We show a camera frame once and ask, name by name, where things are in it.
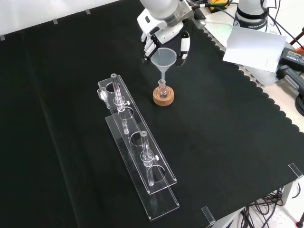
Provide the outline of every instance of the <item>yellow device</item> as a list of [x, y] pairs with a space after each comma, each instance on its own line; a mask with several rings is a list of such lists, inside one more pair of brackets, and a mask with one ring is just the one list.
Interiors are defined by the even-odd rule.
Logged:
[[[208, 0], [208, 3], [227, 3], [227, 1], [228, 0]], [[226, 6], [218, 6], [219, 8], [221, 8], [221, 9], [226, 9], [227, 7], [228, 7], [228, 5], [226, 5]], [[215, 12], [218, 12], [218, 10], [217, 9], [215, 9], [214, 7], [208, 7], [209, 8], [209, 10], [210, 10], [210, 13], [215, 13]]]

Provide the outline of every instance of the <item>plastic funnel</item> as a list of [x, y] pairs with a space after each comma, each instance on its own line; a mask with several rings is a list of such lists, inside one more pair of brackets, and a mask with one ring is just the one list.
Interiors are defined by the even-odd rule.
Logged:
[[165, 73], [176, 61], [176, 52], [170, 48], [161, 47], [151, 57], [151, 62]]

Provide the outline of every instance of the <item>black cable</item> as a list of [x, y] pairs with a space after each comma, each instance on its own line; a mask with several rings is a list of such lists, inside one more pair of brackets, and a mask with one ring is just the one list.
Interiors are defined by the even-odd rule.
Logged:
[[[267, 196], [265, 196], [262, 200], [264, 202], [262, 203], [258, 203], [257, 201], [249, 204], [248, 206], [245, 207], [244, 210], [241, 211], [241, 214], [243, 215], [243, 219], [241, 222], [241, 228], [252, 228], [254, 227], [251, 215], [249, 213], [249, 207], [250, 206], [254, 206], [256, 207], [256, 210], [258, 211], [258, 213], [260, 213], [264, 220], [265, 223], [263, 224], [263, 226], [261, 228], [264, 228], [265, 226], [267, 226], [269, 228], [269, 220], [271, 219], [271, 217], [273, 216], [273, 214], [275, 213], [275, 209], [277, 206], [282, 206], [283, 202], [282, 202], [282, 188], [278, 189], [277, 191], [271, 192], [269, 193]], [[270, 205], [275, 205], [270, 216], [268, 218], [266, 218], [266, 215], [268, 215], [270, 213]], [[263, 212], [260, 208], [260, 206], [267, 206], [266, 212]]]
[[[270, 15], [269, 15], [269, 8], [270, 8], [270, 7], [268, 7], [268, 8], [266, 9], [266, 8], [263, 6], [264, 0], [261, 0], [261, 1], [260, 1], [260, 4], [261, 4], [261, 8], [262, 8], [262, 10], [265, 12], [266, 16], [270, 16]], [[280, 35], [281, 35], [281, 34], [282, 34], [282, 33], [281, 33], [281, 30], [280, 30], [280, 28], [278, 27], [278, 25], [276, 24], [276, 21], [274, 21], [274, 25], [276, 26], [277, 30], [279, 31], [279, 33], [280, 33]]]
[[231, 222], [229, 223], [229, 225], [228, 225], [226, 228], [230, 228], [231, 225], [232, 225], [232, 223], [233, 223], [233, 221], [231, 221]]
[[280, 7], [281, 7], [281, 0], [279, 0], [279, 7], [277, 8], [277, 11], [276, 11], [276, 14], [275, 14], [274, 25], [276, 26], [276, 28], [277, 28], [277, 30], [279, 31], [279, 33], [282, 34], [282, 33], [281, 33], [281, 30], [279, 29], [279, 27], [278, 27], [277, 24], [276, 24], [276, 17], [277, 17], [277, 15], [278, 15], [278, 13], [279, 13]]
[[275, 7], [267, 7], [267, 8], [276, 9], [276, 0], [275, 0]]
[[230, 0], [227, 0], [226, 4], [224, 6], [227, 6], [229, 4]]
[[275, 23], [275, 25], [277, 26], [280, 26], [292, 39], [294, 39], [299, 45], [300, 45], [300, 47], [304, 50], [304, 47], [302, 46], [302, 44], [296, 39], [296, 38], [294, 38], [293, 37], [293, 35], [291, 35], [282, 25], [280, 25], [273, 17], [271, 17], [270, 15], [269, 15], [269, 9], [265, 9], [264, 7], [263, 7], [263, 3], [264, 2], [264, 0], [261, 0], [261, 7], [262, 7], [262, 9], [264, 10], [264, 12], [266, 13], [266, 15], [268, 16], [268, 17], [270, 17], [271, 18], [271, 20]]
[[276, 11], [275, 20], [276, 20], [276, 17], [278, 15], [278, 13], [279, 13], [280, 7], [281, 7], [281, 0], [279, 0], [279, 6], [278, 6], [277, 11]]
[[266, 30], [265, 30], [265, 32], [267, 32], [267, 28], [268, 28], [268, 17], [266, 17]]
[[298, 183], [298, 186], [299, 186], [299, 192], [298, 192], [298, 194], [296, 196], [292, 197], [292, 199], [297, 198], [300, 195], [300, 193], [301, 193], [301, 186], [300, 186], [299, 183]]
[[224, 11], [223, 9], [221, 9], [220, 7], [217, 7], [217, 6], [214, 7], [214, 8], [217, 9], [217, 10], [219, 10], [219, 11], [222, 11], [222, 12], [226, 13], [227, 15], [229, 15], [234, 20], [234, 17], [230, 13]]
[[194, 3], [197, 3], [197, 4], [207, 4], [207, 1], [205, 1], [205, 0], [198, 0], [198, 1], [191, 0], [191, 1]]
[[304, 116], [304, 97], [303, 95], [299, 94], [295, 99], [295, 108], [297, 111]]
[[249, 213], [249, 206], [246, 206], [242, 211], [241, 215], [243, 216], [242, 222], [241, 222], [241, 228], [255, 228], [253, 224], [253, 220], [251, 218], [251, 215]]

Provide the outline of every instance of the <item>clear acrylic stand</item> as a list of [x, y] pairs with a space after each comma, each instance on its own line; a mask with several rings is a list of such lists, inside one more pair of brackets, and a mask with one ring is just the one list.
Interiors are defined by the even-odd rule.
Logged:
[[296, 167], [296, 165], [294, 163], [291, 163], [288, 166], [295, 173], [295, 175], [298, 177], [297, 179], [300, 179], [301, 177], [303, 177], [302, 172], [298, 169], [298, 167]]
[[212, 225], [216, 222], [213, 215], [211, 214], [209, 208], [207, 206], [203, 207], [201, 209], [204, 213], [204, 215], [206, 216], [208, 222], [209, 222], [209, 227], [212, 227]]
[[170, 186], [177, 182], [121, 77], [98, 82], [97, 93], [111, 112], [106, 122], [150, 220], [180, 205]]

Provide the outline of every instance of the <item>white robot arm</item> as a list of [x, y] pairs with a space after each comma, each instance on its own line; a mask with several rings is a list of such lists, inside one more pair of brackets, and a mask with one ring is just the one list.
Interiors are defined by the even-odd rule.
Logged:
[[[142, 29], [141, 43], [144, 44], [142, 57], [149, 61], [157, 49], [181, 34], [181, 49], [176, 61], [182, 66], [190, 49], [190, 36], [182, 31], [184, 23], [192, 20], [202, 29], [205, 25], [200, 8], [211, 4], [195, 4], [194, 0], [140, 0], [145, 10], [137, 18]], [[263, 30], [266, 26], [267, 0], [239, 0], [234, 25], [244, 28]]]
[[190, 49], [190, 36], [182, 31], [184, 23], [194, 17], [192, 7], [186, 0], [140, 0], [145, 10], [137, 18], [142, 29], [141, 43], [144, 44], [142, 57], [150, 57], [163, 44], [181, 33], [181, 49], [176, 65], [181, 66]]

